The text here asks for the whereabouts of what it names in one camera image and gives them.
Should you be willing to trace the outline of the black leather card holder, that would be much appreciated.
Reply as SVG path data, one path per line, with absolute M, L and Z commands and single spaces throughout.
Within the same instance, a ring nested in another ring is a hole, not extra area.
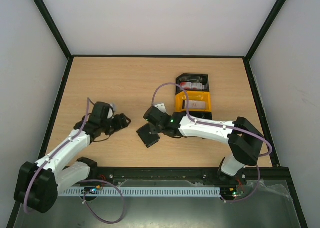
M 157 131 L 149 123 L 139 128 L 136 133 L 138 134 L 146 148 L 150 148 L 160 140 L 160 136 L 158 135 Z

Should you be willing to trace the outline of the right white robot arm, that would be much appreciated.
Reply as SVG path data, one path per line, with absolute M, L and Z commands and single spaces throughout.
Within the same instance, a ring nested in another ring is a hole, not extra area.
M 188 111 L 169 115 L 159 105 L 151 106 L 143 118 L 152 134 L 171 138 L 202 138 L 229 145 L 231 154 L 222 159 L 217 176 L 224 183 L 233 181 L 244 167 L 254 167 L 260 157 L 273 152 L 273 146 L 244 117 L 235 121 L 215 121 L 191 116 Z

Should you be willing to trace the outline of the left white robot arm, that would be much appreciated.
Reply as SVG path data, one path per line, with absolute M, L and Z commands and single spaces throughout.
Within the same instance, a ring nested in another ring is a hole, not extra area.
M 59 194 L 74 184 L 86 180 L 97 163 L 81 158 L 70 167 L 67 164 L 82 150 L 105 134 L 127 128 L 131 120 L 124 114 L 115 113 L 115 105 L 96 102 L 86 110 L 84 117 L 75 124 L 67 138 L 54 150 L 36 162 L 25 162 L 19 169 L 14 200 L 23 205 L 25 213 L 48 212 Z

